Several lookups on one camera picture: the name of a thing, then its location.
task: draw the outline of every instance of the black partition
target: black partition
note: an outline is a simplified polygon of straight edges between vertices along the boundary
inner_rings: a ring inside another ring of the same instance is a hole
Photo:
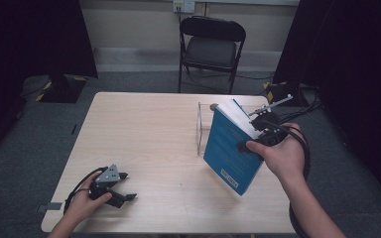
[[[0,0],[0,138],[24,103],[24,80],[56,73],[97,77],[78,0]]]
[[[301,0],[276,74],[274,82],[319,88],[349,148],[381,184],[381,1]]]

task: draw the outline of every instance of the person's left hand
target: person's left hand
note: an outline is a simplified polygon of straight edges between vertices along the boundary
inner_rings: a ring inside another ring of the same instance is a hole
[[[91,186],[91,183],[99,175],[101,175],[101,172],[96,172],[85,180],[85,182],[81,185],[81,187],[73,197],[73,200],[70,203],[70,206],[67,209],[64,216],[68,216],[71,219],[73,219],[76,223],[79,223],[88,216],[90,216],[97,207],[99,207],[112,197],[112,194],[110,192],[107,192],[95,200],[89,198],[89,188]]]

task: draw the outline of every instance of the blue book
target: blue book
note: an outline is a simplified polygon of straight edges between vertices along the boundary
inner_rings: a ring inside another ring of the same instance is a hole
[[[256,139],[260,134],[250,121],[235,100],[219,104],[214,109],[203,155],[209,166],[240,195],[247,190],[262,165],[257,154],[238,150],[238,145]]]

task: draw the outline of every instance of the white barcode label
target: white barcode label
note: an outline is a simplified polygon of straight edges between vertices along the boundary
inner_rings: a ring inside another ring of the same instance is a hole
[[[239,183],[235,181],[224,169],[221,169],[221,175],[225,177],[234,187],[238,187]]]

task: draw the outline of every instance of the light wooden table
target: light wooden table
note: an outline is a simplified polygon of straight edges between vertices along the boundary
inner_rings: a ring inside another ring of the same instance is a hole
[[[294,233],[289,200],[265,164],[240,196],[197,155],[198,104],[230,98],[267,103],[261,96],[97,93],[52,202],[63,202],[94,169],[116,164],[129,176],[113,189],[137,197],[120,209],[104,204],[75,232]],[[47,211],[42,229],[50,232],[62,216]]]

